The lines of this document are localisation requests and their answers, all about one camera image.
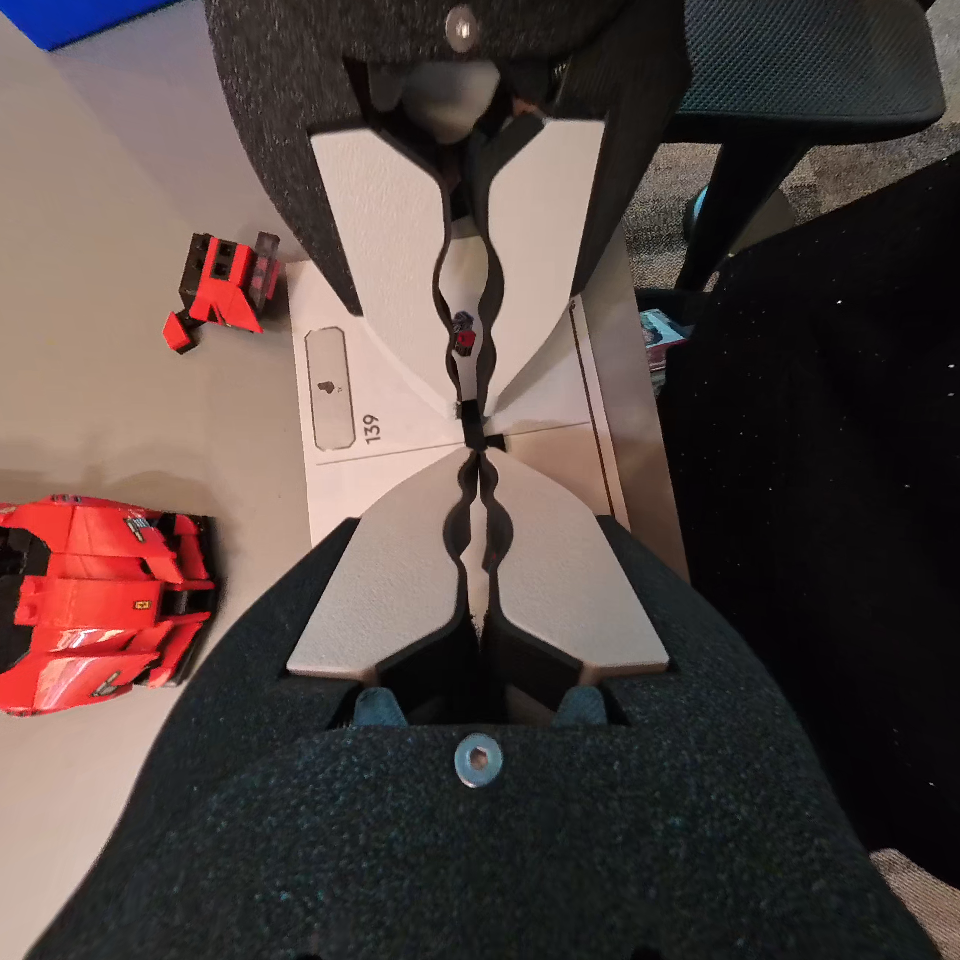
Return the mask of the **blue plastic bin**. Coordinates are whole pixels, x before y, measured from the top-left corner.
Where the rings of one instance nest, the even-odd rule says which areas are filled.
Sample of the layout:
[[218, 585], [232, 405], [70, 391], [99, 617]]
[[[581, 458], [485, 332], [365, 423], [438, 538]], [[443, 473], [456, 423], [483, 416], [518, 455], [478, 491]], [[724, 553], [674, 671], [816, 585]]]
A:
[[1, 11], [34, 46], [54, 52], [179, 4], [179, 1], [2, 1]]

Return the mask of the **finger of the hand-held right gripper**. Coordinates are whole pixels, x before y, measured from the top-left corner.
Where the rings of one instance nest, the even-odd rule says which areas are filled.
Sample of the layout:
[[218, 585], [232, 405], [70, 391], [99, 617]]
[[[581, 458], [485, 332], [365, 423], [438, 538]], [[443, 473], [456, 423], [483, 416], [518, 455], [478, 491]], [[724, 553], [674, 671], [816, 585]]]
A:
[[496, 414], [572, 298], [606, 124], [516, 117], [478, 150], [474, 219], [487, 252], [477, 402]]
[[380, 353], [438, 414], [462, 402], [454, 318], [470, 308], [470, 250], [452, 238], [450, 193], [438, 172], [369, 127], [310, 138], [361, 317]]

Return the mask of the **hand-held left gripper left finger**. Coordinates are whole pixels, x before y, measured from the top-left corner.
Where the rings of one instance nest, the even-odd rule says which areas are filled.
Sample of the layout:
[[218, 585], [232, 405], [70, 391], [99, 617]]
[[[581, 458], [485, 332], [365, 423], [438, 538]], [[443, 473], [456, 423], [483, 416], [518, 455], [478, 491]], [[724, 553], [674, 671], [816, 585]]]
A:
[[297, 677], [353, 681], [398, 699], [468, 686], [479, 666], [462, 556], [479, 456], [456, 450], [358, 521], [287, 661]]

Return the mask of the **lego instruction booklet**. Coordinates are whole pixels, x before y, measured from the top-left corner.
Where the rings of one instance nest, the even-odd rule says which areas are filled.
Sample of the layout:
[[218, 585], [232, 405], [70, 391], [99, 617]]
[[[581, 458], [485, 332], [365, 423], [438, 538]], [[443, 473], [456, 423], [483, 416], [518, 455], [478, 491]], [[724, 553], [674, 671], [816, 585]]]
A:
[[[386, 356], [310, 261], [288, 266], [296, 389], [311, 543], [465, 443]], [[487, 438], [631, 527], [582, 296], [486, 417]]]

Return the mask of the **red black green lego assembly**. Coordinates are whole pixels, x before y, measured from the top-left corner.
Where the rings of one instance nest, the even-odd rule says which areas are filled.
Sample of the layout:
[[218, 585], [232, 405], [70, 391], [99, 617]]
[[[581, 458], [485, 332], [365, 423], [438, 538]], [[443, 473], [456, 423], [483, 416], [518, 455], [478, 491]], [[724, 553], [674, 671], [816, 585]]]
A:
[[[184, 283], [189, 288], [196, 289], [202, 275], [229, 280], [241, 288], [262, 325], [262, 317], [274, 299], [282, 272], [282, 263], [279, 258], [280, 246], [279, 236], [264, 231], [258, 233], [256, 242], [252, 246], [226, 241], [210, 233], [194, 233], [178, 286], [178, 294], [181, 296], [180, 289]], [[186, 323], [186, 309], [183, 301], [181, 302], [181, 309], [169, 314], [162, 330], [166, 346], [179, 355], [194, 350], [199, 343], [197, 331], [205, 325], [210, 325], [208, 322], [193, 327]], [[234, 328], [215, 323], [211, 325], [234, 330]]]

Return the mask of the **red lego car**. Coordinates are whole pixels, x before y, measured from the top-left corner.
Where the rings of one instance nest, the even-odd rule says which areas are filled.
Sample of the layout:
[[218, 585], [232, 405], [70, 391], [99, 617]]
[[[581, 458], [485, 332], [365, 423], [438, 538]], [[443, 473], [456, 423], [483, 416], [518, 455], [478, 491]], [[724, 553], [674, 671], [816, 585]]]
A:
[[216, 616], [212, 517], [56, 494], [1, 505], [1, 710], [180, 685]]

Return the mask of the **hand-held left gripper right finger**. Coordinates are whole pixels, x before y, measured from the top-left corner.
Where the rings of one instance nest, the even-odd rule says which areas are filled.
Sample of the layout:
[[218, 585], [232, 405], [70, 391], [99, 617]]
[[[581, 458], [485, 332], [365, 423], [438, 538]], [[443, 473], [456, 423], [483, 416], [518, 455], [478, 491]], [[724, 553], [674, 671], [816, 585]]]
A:
[[665, 673], [669, 655], [600, 524], [565, 487], [501, 450], [481, 460], [488, 602], [483, 657], [534, 699]]

